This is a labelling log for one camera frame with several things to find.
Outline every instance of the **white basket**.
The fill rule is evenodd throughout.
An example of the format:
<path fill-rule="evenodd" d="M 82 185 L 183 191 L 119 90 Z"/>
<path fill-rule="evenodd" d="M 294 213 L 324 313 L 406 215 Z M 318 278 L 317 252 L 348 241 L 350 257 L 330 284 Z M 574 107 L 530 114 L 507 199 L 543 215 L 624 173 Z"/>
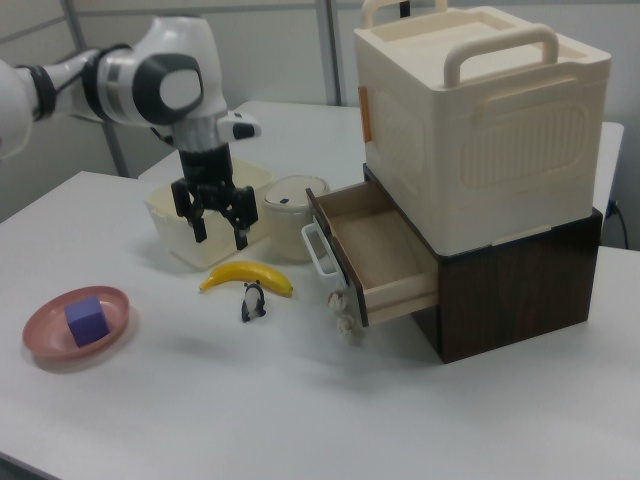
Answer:
<path fill-rule="evenodd" d="M 233 182 L 237 187 L 251 185 L 256 199 L 264 196 L 273 181 L 273 175 L 267 170 L 232 159 Z M 193 228 L 184 217 L 178 217 L 171 193 L 171 185 L 165 185 L 151 192 L 145 199 L 153 223 L 162 242 L 174 255 L 198 269 L 206 269 L 220 260 L 235 253 L 236 241 L 233 227 L 220 214 L 206 210 L 202 218 L 207 230 L 207 239 L 196 243 Z M 267 224 L 262 219 L 262 202 L 257 201 L 258 221 L 251 226 L 247 241 L 249 245 L 267 235 Z"/>
<path fill-rule="evenodd" d="M 356 30 L 367 165 L 440 255 L 591 214 L 610 55 L 489 7 Z"/>

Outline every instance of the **penguin figurine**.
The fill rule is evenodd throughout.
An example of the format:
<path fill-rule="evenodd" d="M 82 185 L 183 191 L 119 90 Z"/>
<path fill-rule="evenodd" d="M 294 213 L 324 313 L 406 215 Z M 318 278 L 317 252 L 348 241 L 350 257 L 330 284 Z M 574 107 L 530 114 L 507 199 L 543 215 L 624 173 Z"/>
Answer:
<path fill-rule="evenodd" d="M 264 292 L 260 280 L 256 283 L 245 283 L 244 301 L 242 302 L 242 321 L 247 323 L 252 318 L 264 316 Z"/>

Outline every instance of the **ribbed panel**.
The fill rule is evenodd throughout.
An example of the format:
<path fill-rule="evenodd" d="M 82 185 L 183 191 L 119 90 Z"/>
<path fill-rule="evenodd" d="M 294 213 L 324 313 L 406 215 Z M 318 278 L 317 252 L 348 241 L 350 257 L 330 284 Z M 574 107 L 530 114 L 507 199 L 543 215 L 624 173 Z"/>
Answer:
<path fill-rule="evenodd" d="M 381 90 L 369 92 L 373 142 L 385 163 L 412 195 L 427 188 L 422 120 Z"/>
<path fill-rule="evenodd" d="M 545 108 L 480 131 L 461 152 L 461 180 L 469 188 L 566 167 L 585 147 L 588 118 L 578 106 Z"/>

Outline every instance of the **wooden cabinet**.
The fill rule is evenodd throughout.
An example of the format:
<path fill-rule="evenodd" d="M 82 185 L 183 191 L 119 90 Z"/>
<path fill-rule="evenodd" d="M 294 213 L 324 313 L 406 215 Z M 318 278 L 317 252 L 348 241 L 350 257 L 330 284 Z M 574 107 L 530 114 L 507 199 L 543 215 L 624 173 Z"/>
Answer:
<path fill-rule="evenodd" d="M 448 257 L 433 252 L 365 166 L 311 209 L 363 326 L 412 314 L 449 363 L 584 322 L 602 214 Z"/>

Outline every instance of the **box handle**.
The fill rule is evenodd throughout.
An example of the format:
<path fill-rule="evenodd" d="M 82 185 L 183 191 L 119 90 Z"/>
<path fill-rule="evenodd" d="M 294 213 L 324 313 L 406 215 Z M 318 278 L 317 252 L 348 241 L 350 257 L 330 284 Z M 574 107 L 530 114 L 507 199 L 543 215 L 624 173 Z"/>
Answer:
<path fill-rule="evenodd" d="M 444 62 L 444 86 L 455 88 L 460 85 L 460 67 L 471 57 L 539 42 L 542 42 L 541 65 L 557 63 L 560 50 L 558 36 L 551 28 L 539 23 L 459 43 L 451 49 Z"/>
<path fill-rule="evenodd" d="M 381 7 L 400 3 L 403 0 L 365 0 L 362 5 L 362 28 L 373 27 L 373 14 Z M 444 13 L 447 11 L 449 0 L 434 0 L 436 4 L 436 13 Z"/>

